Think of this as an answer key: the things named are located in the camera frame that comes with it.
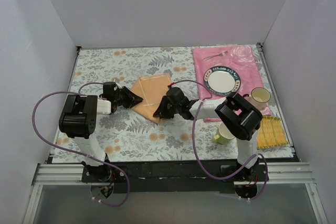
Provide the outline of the orange satin napkin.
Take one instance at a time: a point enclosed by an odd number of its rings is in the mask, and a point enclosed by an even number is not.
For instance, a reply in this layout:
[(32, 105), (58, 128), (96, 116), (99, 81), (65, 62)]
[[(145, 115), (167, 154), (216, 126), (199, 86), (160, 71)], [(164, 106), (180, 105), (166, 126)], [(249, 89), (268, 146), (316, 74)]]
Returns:
[(162, 97), (168, 91), (168, 85), (172, 80), (168, 73), (140, 77), (132, 86), (131, 91), (143, 99), (142, 102), (132, 108), (133, 111), (146, 119), (159, 124), (160, 119), (153, 116), (158, 109)]

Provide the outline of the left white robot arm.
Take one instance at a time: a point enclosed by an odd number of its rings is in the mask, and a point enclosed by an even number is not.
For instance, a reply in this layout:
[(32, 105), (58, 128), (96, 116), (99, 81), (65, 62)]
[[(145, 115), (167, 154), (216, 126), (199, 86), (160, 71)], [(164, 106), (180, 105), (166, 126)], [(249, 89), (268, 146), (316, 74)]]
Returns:
[(118, 107), (130, 109), (143, 101), (126, 87), (116, 82), (102, 84), (101, 95), (70, 94), (59, 119), (59, 129), (76, 143), (84, 154), (82, 165), (100, 182), (112, 177), (107, 153), (94, 136), (98, 115), (112, 115)]

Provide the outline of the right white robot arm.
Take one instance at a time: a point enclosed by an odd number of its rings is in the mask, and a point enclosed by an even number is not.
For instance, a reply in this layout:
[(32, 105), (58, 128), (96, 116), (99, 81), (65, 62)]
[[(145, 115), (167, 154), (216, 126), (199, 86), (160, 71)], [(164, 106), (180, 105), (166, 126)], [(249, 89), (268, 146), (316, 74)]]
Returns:
[[(203, 172), (215, 180), (229, 180), (238, 175), (242, 180), (251, 180), (257, 174), (259, 156), (257, 153), (258, 130), (263, 119), (261, 112), (242, 95), (232, 92), (216, 100), (189, 100), (178, 87), (169, 87), (166, 95), (154, 112), (153, 117), (172, 119), (179, 114), (192, 120), (192, 146), (196, 161)], [(195, 126), (198, 119), (219, 118), (237, 141), (237, 170), (224, 177), (209, 173), (199, 159), (195, 144)]]

